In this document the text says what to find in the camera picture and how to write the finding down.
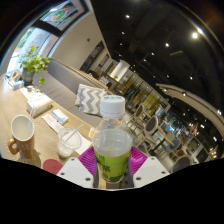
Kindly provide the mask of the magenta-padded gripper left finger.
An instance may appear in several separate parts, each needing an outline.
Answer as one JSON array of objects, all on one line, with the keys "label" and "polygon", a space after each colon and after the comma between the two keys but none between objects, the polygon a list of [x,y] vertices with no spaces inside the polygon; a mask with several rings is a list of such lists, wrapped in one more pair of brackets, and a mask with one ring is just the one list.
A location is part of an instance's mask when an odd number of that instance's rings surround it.
[{"label": "magenta-padded gripper left finger", "polygon": [[69,158],[57,175],[81,187],[92,188],[96,172],[97,160],[94,148],[90,147],[78,158]]}]

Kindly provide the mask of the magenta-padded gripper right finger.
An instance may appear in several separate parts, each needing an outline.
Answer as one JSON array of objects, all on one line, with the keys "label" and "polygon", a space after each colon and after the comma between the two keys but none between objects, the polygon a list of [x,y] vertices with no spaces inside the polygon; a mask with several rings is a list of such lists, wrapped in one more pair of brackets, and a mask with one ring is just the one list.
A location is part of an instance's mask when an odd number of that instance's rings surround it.
[{"label": "magenta-padded gripper right finger", "polygon": [[129,171],[135,188],[143,187],[169,175],[167,169],[155,156],[148,157],[135,147],[131,148]]}]

